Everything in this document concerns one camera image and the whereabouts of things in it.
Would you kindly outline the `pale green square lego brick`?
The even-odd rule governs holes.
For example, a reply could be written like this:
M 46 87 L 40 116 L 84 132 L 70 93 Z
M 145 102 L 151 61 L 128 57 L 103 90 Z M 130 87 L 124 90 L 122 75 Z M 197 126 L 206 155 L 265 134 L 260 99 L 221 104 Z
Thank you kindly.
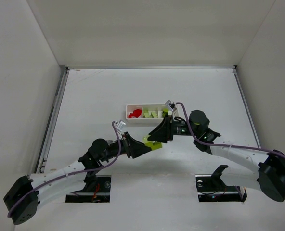
M 150 118 L 149 110 L 148 109 L 143 109 L 143 118 Z

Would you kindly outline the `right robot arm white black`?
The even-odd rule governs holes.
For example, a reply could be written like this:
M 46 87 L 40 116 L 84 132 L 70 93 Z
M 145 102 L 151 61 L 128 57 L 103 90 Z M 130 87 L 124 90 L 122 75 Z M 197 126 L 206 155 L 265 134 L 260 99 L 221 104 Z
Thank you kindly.
M 194 145 L 202 152 L 219 156 L 237 163 L 246 170 L 237 170 L 228 165 L 218 166 L 213 173 L 196 176 L 196 187 L 200 196 L 223 195 L 226 190 L 244 193 L 245 188 L 260 190 L 270 199 L 285 200 L 285 157 L 278 151 L 261 153 L 250 149 L 233 148 L 231 142 L 215 146 L 220 134 L 211 130 L 205 113 L 194 110 L 189 119 L 167 116 L 148 134 L 149 141 L 167 143 L 175 135 L 195 135 Z

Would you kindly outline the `red round lego piece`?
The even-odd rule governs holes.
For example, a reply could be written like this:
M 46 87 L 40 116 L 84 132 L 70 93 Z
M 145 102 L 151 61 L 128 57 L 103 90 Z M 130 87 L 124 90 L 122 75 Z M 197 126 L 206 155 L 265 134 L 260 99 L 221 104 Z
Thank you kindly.
M 129 119 L 139 118 L 141 114 L 142 114 L 142 109 L 135 109 L 131 113 L 129 113 L 128 118 Z

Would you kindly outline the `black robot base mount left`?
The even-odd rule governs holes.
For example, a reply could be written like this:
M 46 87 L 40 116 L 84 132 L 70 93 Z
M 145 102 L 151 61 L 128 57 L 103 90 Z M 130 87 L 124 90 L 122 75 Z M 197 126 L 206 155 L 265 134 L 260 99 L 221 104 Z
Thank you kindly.
M 83 190 L 67 194 L 66 203 L 109 203 L 112 177 L 109 175 L 97 176 L 95 183 Z

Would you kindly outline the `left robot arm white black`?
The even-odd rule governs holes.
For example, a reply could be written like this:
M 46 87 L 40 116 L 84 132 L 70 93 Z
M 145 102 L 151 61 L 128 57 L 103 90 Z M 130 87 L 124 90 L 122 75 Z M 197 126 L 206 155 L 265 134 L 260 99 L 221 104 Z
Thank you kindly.
M 110 166 L 120 155 L 134 159 L 151 150 L 127 132 L 116 141 L 96 139 L 82 157 L 62 169 L 19 177 L 3 198 L 7 216 L 14 225 L 20 225 L 52 200 L 92 188 L 97 181 L 97 173 L 105 168 L 103 162 Z

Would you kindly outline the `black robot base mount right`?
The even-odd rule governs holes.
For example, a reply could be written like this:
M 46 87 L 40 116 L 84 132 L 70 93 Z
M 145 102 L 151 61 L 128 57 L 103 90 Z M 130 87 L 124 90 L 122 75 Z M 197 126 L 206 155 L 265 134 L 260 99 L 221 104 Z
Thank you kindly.
M 247 192 L 244 187 L 227 186 L 220 178 L 227 165 L 220 165 L 212 174 L 196 175 L 196 189 L 199 202 L 245 202 Z

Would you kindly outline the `large lime green lego brick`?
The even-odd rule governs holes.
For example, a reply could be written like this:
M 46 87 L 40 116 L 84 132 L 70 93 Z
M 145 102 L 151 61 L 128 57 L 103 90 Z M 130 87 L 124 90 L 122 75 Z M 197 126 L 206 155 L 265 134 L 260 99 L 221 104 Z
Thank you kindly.
M 152 118 L 158 118 L 158 111 L 157 110 L 152 110 L 151 112 L 151 117 Z

